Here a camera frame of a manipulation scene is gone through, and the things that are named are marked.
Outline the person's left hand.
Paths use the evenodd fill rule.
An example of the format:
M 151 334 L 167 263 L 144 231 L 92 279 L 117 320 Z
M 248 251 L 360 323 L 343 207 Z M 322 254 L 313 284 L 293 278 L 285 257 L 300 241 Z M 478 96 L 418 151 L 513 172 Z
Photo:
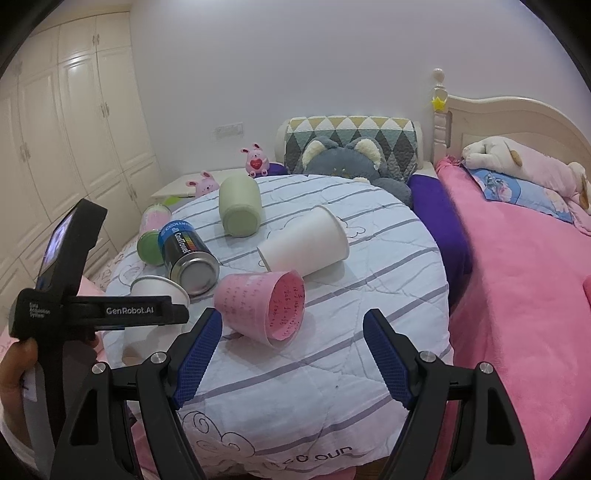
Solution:
M 26 421 L 22 403 L 22 377 L 37 363 L 38 346 L 33 338 L 13 343 L 1 362 L 1 403 L 4 418 L 15 436 L 24 438 Z

